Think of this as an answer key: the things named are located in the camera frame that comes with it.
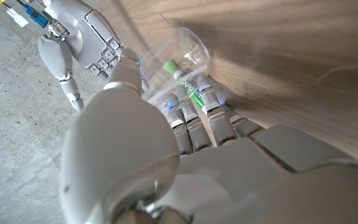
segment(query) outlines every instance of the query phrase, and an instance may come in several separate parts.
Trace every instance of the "wooden surface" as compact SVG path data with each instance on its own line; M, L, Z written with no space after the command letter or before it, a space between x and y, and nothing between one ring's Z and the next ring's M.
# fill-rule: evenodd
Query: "wooden surface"
M358 1L96 0L140 55L173 27L207 46L229 106L358 157Z

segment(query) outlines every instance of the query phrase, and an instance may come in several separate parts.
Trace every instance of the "wire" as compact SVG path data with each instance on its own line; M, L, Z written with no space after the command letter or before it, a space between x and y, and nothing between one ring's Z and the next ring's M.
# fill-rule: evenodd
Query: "wire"
M5 7L5 9L8 9L8 10L11 9L11 7L8 6L7 4L5 4L5 3L3 3L3 2L2 2L1 4Z
M16 0L21 6L24 6L24 3L20 0Z

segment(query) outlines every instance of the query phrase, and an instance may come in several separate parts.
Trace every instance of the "colored wire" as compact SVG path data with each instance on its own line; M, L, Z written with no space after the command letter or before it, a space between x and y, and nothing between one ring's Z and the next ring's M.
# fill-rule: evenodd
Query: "colored wire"
M8 6L7 4L5 4L5 3L2 3L2 5L5 7L5 9L11 9L11 7L10 6Z

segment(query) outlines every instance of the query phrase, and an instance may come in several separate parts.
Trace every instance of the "robot finger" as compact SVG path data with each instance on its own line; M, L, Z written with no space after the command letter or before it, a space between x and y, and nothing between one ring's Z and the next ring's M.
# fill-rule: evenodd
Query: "robot finger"
M218 101L216 94L206 76L200 75L197 80L198 89L206 107L209 123L211 124L216 144L223 146L232 140L237 139L237 135L226 116L224 108Z
M177 139L180 155L189 155L194 153L185 119L179 107L178 97L175 94L170 94L167 100L167 119Z
M181 112L183 113L194 151L198 152L206 147L212 147L211 139L205 130L201 118L197 114L194 104L188 97L186 89L180 86L177 90L177 95L180 99Z

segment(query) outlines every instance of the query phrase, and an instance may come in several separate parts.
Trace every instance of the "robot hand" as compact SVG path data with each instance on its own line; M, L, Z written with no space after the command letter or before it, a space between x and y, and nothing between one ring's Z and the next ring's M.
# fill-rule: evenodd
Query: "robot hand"
M74 109L84 105L73 78L74 57L104 85L113 61L118 59L120 41L113 28L98 11L79 0L39 0L51 21L47 35L40 37L40 56L52 75L60 80L64 94Z
M134 52L119 55L65 138L68 223L358 222L355 159L295 129L260 127L220 105L200 77L211 147L186 90L161 113L140 97Z

